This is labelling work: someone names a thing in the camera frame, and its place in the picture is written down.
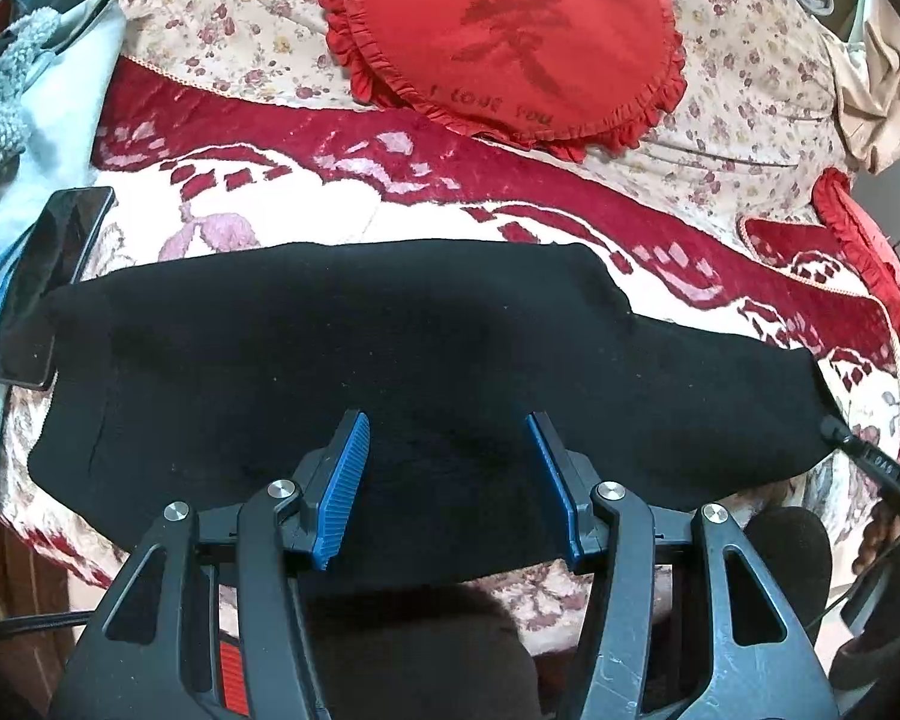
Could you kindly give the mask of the person's right hand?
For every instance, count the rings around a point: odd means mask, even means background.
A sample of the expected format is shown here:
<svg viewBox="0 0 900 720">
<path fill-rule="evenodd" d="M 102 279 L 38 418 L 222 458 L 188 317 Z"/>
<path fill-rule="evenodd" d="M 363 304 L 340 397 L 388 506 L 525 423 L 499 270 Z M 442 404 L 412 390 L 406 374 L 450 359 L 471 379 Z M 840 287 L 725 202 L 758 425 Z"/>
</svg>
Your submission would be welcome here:
<svg viewBox="0 0 900 720">
<path fill-rule="evenodd" d="M 870 569 L 884 551 L 900 539 L 900 516 L 888 500 L 880 500 L 870 512 L 870 522 L 863 530 L 862 544 L 852 562 L 852 572 L 860 577 Z"/>
</svg>

